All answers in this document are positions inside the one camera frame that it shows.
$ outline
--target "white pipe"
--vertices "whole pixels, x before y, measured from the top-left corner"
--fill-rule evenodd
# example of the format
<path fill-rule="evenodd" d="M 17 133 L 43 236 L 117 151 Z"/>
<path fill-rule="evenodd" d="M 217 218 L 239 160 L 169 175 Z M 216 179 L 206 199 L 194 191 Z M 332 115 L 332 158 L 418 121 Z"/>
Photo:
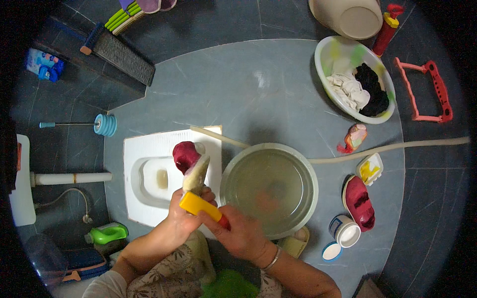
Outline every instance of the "white pipe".
<path fill-rule="evenodd" d="M 55 184 L 75 184 L 89 182 L 111 181 L 111 173 L 85 173 L 85 174 L 35 174 L 30 173 L 30 184 L 36 185 L 55 185 Z"/>

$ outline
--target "water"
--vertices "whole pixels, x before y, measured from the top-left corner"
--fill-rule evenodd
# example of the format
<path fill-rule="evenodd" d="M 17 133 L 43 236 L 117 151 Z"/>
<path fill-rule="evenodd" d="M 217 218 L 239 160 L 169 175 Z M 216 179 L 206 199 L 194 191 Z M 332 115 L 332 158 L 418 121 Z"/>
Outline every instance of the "water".
<path fill-rule="evenodd" d="M 311 204 L 311 181 L 304 165 L 276 149 L 244 157 L 227 179 L 224 198 L 261 220 L 266 235 L 292 228 Z"/>

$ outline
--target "blue package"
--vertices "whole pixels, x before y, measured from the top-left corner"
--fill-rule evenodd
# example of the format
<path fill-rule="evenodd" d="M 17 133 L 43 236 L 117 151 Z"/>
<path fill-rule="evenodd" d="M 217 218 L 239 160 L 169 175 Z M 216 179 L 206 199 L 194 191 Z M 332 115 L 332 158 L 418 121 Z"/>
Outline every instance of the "blue package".
<path fill-rule="evenodd" d="M 25 67 L 40 79 L 56 82 L 63 71 L 64 63 L 58 57 L 37 49 L 29 49 Z"/>

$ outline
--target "gray tile floor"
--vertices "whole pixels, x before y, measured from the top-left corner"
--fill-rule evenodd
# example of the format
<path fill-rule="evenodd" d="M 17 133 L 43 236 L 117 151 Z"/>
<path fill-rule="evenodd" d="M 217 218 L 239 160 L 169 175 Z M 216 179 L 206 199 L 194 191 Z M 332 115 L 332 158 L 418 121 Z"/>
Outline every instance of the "gray tile floor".
<path fill-rule="evenodd" d="M 353 119 L 335 107 L 316 75 L 313 53 L 317 41 L 244 41 L 188 53 L 156 65 L 153 84 L 146 96 L 110 111 L 118 130 L 105 138 L 104 166 L 113 173 L 105 183 L 112 220 L 125 224 L 130 239 L 151 227 L 127 219 L 124 198 L 124 138 L 186 129 L 189 125 L 223 125 L 223 134 L 250 144 L 278 142 L 306 157 L 339 156 Z M 366 150 L 403 141 L 399 113 L 389 121 L 368 125 Z M 222 163 L 227 165 L 239 148 L 223 144 Z M 345 213 L 342 185 L 359 160 L 314 167 L 319 182 L 316 211 L 307 226 L 311 239 L 302 259 L 328 273 L 343 297 L 351 297 L 363 276 L 382 271 L 396 233 L 404 191 L 404 151 L 381 154 L 384 173 L 368 188 L 376 211 L 375 228 L 345 249 L 333 263 L 324 263 L 323 247 L 333 241 L 328 225 Z"/>

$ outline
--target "white bucket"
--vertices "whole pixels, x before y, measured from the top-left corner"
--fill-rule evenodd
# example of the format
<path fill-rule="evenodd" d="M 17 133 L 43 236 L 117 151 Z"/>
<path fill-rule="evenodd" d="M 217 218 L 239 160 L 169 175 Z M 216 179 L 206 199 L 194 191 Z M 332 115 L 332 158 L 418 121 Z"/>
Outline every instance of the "white bucket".
<path fill-rule="evenodd" d="M 359 226 L 344 215 L 338 215 L 331 221 L 329 231 L 336 242 L 344 248 L 352 247 L 361 235 Z"/>

